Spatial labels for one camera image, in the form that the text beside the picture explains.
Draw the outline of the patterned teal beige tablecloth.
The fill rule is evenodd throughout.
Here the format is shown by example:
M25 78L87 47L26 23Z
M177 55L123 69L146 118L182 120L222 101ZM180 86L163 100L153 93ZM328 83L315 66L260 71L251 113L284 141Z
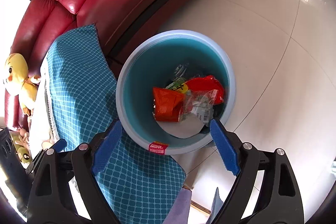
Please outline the patterned teal beige tablecloth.
M117 81L102 53L94 25L59 36L41 66L30 129L51 130L66 150L90 142L117 118ZM191 191L183 168L151 153L125 132L96 181L121 223L186 223Z

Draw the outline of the yellow duck plush toy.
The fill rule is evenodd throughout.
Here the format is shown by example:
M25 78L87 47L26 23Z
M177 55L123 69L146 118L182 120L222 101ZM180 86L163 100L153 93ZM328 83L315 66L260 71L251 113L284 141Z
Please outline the yellow duck plush toy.
M31 116L41 82L39 75L29 76L29 68L20 53L12 53L6 59L3 83L7 92L18 96L20 108L26 116Z

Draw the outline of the clear printed plastic wrapper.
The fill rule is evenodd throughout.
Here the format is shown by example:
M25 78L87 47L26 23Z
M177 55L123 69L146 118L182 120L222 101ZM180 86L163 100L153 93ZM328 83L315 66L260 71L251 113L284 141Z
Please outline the clear printed plastic wrapper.
M215 99L218 90L208 92L187 91L184 96L183 113L181 120L186 120L189 116L197 117L205 126L209 126L213 119Z

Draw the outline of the teal grey trash bin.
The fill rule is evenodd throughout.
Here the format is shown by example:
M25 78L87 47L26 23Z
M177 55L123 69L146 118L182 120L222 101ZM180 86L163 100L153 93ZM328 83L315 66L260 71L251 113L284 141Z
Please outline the teal grey trash bin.
M144 149L156 141L167 145L165 155L179 155L200 149L213 140L207 127L187 139L176 138L161 128L152 114L152 89L165 87L174 69L185 63L219 80L226 93L217 118L222 124L229 120L236 100L236 81L228 55L220 45L198 32L161 32L133 51L117 80L118 117L128 136Z

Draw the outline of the small beige plush toys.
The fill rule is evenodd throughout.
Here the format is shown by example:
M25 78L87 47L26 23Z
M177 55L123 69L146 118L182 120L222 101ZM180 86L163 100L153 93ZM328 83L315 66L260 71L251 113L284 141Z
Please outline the small beige plush toys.
M18 132L12 132L11 140L16 153L23 165L29 165L40 151L50 148L54 143L51 130L39 131L21 128Z

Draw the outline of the orange snack wrapper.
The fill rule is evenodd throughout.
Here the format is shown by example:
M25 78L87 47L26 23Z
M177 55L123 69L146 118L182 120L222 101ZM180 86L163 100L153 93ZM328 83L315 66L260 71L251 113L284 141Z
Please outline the orange snack wrapper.
M153 88L154 118L158 122L179 122L184 110L185 95L174 90Z

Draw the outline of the red snack bag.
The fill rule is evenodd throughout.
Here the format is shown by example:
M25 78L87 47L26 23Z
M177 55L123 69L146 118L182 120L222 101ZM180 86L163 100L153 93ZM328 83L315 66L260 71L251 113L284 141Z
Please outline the red snack bag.
M216 90L214 105L219 105L224 102L226 91L222 84L213 76L195 77L186 82L188 89L195 93L207 93Z

